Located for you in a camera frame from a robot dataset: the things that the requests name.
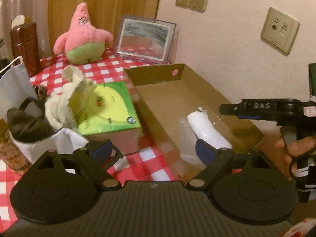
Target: picture frame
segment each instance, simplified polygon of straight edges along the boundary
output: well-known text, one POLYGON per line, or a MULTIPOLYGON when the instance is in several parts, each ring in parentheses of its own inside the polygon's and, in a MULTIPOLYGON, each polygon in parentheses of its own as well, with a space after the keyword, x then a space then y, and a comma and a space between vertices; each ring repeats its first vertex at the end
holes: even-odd
POLYGON ((176 24, 172 22, 123 15, 114 53, 155 64, 167 64, 176 24))

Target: wooden door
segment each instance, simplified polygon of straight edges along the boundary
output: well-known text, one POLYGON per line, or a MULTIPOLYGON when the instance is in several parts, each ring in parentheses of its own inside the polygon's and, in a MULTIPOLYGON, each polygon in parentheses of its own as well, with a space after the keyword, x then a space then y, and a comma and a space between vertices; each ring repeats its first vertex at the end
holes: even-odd
POLYGON ((88 4, 91 23, 116 37, 121 15, 155 18, 159 0, 48 0, 48 31, 51 49, 68 31, 72 15, 81 2, 88 4))

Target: screw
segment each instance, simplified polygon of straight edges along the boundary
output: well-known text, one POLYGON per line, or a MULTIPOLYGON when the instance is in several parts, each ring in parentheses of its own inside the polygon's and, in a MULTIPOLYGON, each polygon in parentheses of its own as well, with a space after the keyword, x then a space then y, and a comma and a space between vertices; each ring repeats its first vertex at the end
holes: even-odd
POLYGON ((115 179, 108 179, 103 182, 103 185, 109 188, 116 187, 118 186, 118 184, 119 184, 118 180, 115 180, 115 179))
POLYGON ((192 179, 189 183, 193 187, 202 187, 205 185, 205 182, 201 179, 192 179))

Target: human hand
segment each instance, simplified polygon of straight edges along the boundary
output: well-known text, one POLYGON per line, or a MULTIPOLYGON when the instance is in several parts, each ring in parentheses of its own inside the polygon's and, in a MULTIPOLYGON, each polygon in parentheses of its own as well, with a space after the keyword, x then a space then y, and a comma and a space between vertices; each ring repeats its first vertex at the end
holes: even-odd
MULTIPOLYGON (((312 148, 316 146, 316 138, 313 136, 305 137, 301 140, 291 142, 287 149, 284 149, 284 153, 282 154, 282 161, 284 163, 284 170, 285 172, 289 171, 289 165, 292 162, 293 157, 298 157, 299 155, 308 152, 312 148)), ((285 148, 285 143, 283 138, 281 137, 275 143, 276 148, 285 148)), ((292 167, 292 173, 295 173, 296 166, 292 167)))

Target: sheer white curtain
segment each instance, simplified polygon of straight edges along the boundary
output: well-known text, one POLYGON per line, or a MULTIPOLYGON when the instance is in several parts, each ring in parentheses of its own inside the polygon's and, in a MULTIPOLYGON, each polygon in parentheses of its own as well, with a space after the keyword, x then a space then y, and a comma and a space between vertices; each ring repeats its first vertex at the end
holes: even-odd
POLYGON ((0 0, 0 37, 4 38, 11 53, 11 20, 23 14, 36 22, 40 58, 51 55, 48 36, 47 8, 48 0, 0 0))

